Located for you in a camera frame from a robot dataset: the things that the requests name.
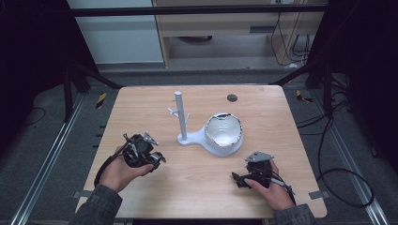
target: white pole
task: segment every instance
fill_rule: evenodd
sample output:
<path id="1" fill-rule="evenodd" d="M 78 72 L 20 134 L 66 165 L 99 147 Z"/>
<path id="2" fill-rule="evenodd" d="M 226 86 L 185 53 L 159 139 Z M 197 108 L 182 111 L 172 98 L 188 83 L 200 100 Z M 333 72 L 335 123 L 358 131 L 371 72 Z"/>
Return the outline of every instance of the white pole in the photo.
<path id="1" fill-rule="evenodd" d="M 181 92 L 176 91 L 175 96 L 176 96 L 176 108 L 178 110 L 179 126 L 181 128 L 181 138 L 183 141 L 186 141 L 187 140 L 187 127 L 185 124 L 185 115 L 184 115 L 184 107 L 182 105 Z"/>

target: floor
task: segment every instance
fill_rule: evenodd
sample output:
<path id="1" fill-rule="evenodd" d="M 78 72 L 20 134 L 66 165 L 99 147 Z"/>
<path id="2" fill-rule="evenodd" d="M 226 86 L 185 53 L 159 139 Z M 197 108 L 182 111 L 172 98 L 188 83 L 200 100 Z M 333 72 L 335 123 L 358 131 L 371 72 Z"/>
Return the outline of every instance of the floor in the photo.
<path id="1" fill-rule="evenodd" d="M 304 42 L 305 39 L 301 37 L 296 46 L 298 51 L 303 49 Z M 292 53 L 297 62 L 279 65 L 265 36 L 213 37 L 210 41 L 198 37 L 174 38 L 173 45 L 168 68 L 140 68 L 126 73 L 104 72 L 103 75 L 125 85 L 266 84 L 279 80 L 305 63 L 303 57 Z M 322 88 L 307 90 L 303 85 L 305 79 L 306 75 L 302 75 L 283 87 L 298 127 L 307 124 L 305 120 L 323 114 L 320 103 Z M 77 106 L 81 109 L 68 129 L 68 138 L 60 143 L 59 152 L 53 155 L 56 160 L 50 164 L 47 181 L 39 187 L 40 194 L 34 199 L 34 207 L 27 211 L 31 224 L 65 224 L 73 216 L 77 200 L 71 196 L 74 191 L 83 188 L 117 96 L 116 90 L 94 80 L 89 81 L 92 84 L 89 94 L 80 95 L 74 91 L 74 101 L 82 101 L 82 105 Z M 65 109 L 62 92 L 62 86 L 57 86 L 37 96 L 36 108 L 11 145 L 13 154 L 1 159 L 4 166 L 0 171 L 0 224 L 9 222 L 23 204 L 26 193 L 41 172 L 43 162 L 47 161 L 46 157 L 51 152 L 49 149 L 53 149 L 59 130 L 63 129 Z M 95 109 L 98 97 L 103 92 L 107 93 L 105 102 L 100 110 Z M 319 165 L 323 171 L 336 167 L 356 171 L 373 187 L 375 201 L 367 208 L 353 207 L 332 195 L 325 199 L 329 213 L 325 218 L 320 218 L 318 223 L 398 224 L 398 215 L 395 213 L 398 211 L 396 173 L 384 158 L 372 156 L 371 146 L 355 116 L 350 113 L 349 103 L 344 102 L 344 96 L 336 95 L 334 100 L 336 109 L 333 126 L 325 135 L 322 146 L 321 133 L 326 125 L 325 119 L 299 129 L 314 174 L 319 175 Z M 321 150 L 322 163 L 318 164 Z M 326 180 L 344 200 L 358 204 L 367 202 L 367 187 L 352 175 L 334 172 L 327 175 Z M 321 190 L 327 190 L 322 182 L 319 182 L 319 186 Z M 135 224 L 143 224 L 143 221 L 136 221 Z"/>

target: person's right hand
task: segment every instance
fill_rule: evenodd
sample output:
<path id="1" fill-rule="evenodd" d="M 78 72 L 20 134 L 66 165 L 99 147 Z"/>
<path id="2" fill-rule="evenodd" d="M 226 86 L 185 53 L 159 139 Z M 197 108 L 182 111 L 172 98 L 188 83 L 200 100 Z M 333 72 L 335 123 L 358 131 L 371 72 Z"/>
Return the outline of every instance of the person's right hand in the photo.
<path id="1" fill-rule="evenodd" d="M 272 170 L 276 174 L 279 174 L 279 169 L 276 167 L 275 162 L 273 160 L 270 160 L 269 162 Z M 271 206 L 275 211 L 281 211 L 295 206 L 284 187 L 275 184 L 274 182 L 269 183 L 269 188 L 265 188 L 260 183 L 251 179 L 245 179 L 245 182 L 260 193 L 260 195 L 268 202 L 269 206 Z"/>
<path id="2" fill-rule="evenodd" d="M 99 184 L 117 193 L 123 190 L 133 179 L 143 176 L 153 169 L 153 165 L 146 164 L 139 168 L 131 168 L 122 155 L 117 156 L 103 172 Z"/>

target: gray floor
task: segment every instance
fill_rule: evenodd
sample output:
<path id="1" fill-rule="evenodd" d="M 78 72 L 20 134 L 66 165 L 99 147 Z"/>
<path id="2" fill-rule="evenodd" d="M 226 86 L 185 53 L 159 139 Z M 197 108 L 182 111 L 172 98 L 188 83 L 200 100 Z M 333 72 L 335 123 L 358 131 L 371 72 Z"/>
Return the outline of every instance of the gray floor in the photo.
<path id="1" fill-rule="evenodd" d="M 280 66 L 273 57 L 273 51 L 265 37 L 213 37 L 208 42 L 187 41 L 175 38 L 171 51 L 170 67 L 137 69 L 126 73 L 104 73 L 109 79 L 124 85 L 164 85 L 164 84 L 216 84 L 216 83 L 270 83 L 277 81 L 293 70 L 290 66 Z M 301 60 L 294 66 L 300 66 Z M 296 78 L 284 87 L 286 98 L 297 122 L 322 114 L 320 107 L 296 98 L 299 89 L 305 98 L 316 99 L 320 89 L 306 90 L 302 82 L 305 75 Z M 68 138 L 59 154 L 48 180 L 39 195 L 29 219 L 47 221 L 52 224 L 69 221 L 73 217 L 77 200 L 71 195 L 82 190 L 91 163 L 100 144 L 103 132 L 113 108 L 117 91 L 90 80 L 89 94 L 84 95 L 84 103 L 70 130 Z M 101 109 L 95 109 L 98 97 L 106 92 L 107 98 Z M 337 104 L 344 96 L 335 97 Z M 344 139 L 344 147 L 358 165 L 361 174 L 375 190 L 376 202 L 390 224 L 398 224 L 398 204 L 396 189 L 398 179 L 384 158 L 372 157 L 371 146 L 363 135 L 353 114 L 344 105 L 334 113 L 335 130 L 328 131 L 322 147 L 322 170 L 345 167 L 345 160 L 333 137 L 337 130 Z M 12 219 L 23 198 L 45 160 L 57 133 L 62 127 L 64 117 L 63 88 L 57 86 L 41 93 L 35 100 L 35 109 L 20 135 L 10 146 L 12 155 L 2 158 L 0 171 L 0 221 Z M 317 166 L 320 135 L 325 120 L 313 126 L 301 128 L 307 155 L 314 174 L 319 175 Z M 328 184 L 344 199 L 361 203 L 358 189 L 352 178 L 346 174 L 327 175 Z M 325 186 L 319 182 L 321 190 Z M 328 215 L 320 218 L 320 224 L 377 224 L 369 217 L 369 208 L 349 206 L 334 196 L 325 199 Z"/>

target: black metal bar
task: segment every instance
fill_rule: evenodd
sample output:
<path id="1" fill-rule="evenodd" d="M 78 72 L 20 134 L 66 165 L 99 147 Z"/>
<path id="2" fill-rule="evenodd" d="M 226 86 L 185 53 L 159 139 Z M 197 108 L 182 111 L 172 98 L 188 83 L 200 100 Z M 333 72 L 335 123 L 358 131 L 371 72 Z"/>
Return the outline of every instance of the black metal bar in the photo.
<path id="1" fill-rule="evenodd" d="M 324 110 L 326 116 L 331 118 L 333 116 L 333 109 L 331 106 L 331 65 L 330 63 L 326 63 L 326 71 L 324 76 Z"/>
<path id="2" fill-rule="evenodd" d="M 111 87 L 111 88 L 113 88 L 113 89 L 120 89 L 120 88 L 124 87 L 123 85 L 120 85 L 120 84 L 117 84 L 117 83 L 115 83 L 115 82 L 109 81 L 108 79 L 102 77 L 100 74 L 98 74 L 98 73 L 92 71 L 92 70 L 89 69 L 89 68 L 83 67 L 83 66 L 80 65 L 80 64 L 74 64 L 73 67 L 74 67 L 75 69 L 77 69 L 78 71 L 84 73 L 85 75 L 90 76 L 90 77 L 96 79 L 97 81 L 99 81 L 99 82 L 101 82 L 101 83 L 103 83 L 103 84 L 108 85 L 109 87 Z"/>
<path id="3" fill-rule="evenodd" d="M 313 67 L 315 67 L 319 63 L 319 58 L 315 58 L 313 61 L 308 62 L 306 65 L 299 67 L 295 71 L 291 72 L 287 76 L 279 79 L 276 82 L 270 82 L 269 85 L 279 85 L 283 86 L 284 84 L 292 81 L 293 79 L 297 78 L 299 75 L 308 72 L 311 70 Z"/>
<path id="4" fill-rule="evenodd" d="M 69 69 L 66 67 L 64 70 L 64 95 L 65 95 L 65 118 L 64 122 L 67 122 L 73 113 L 73 100 L 72 100 L 72 88 L 70 85 L 70 74 Z"/>
<path id="5" fill-rule="evenodd" d="M 220 13 L 259 13 L 259 12 L 317 12 L 327 8 L 345 8 L 347 4 L 330 6 L 328 4 L 303 5 L 232 5 L 232 6 L 195 6 L 195 7 L 116 7 L 116 8 L 73 8 L 71 10 L 50 10 L 53 15 L 71 15 L 74 17 L 98 16 L 143 16 L 176 14 L 220 14 Z"/>

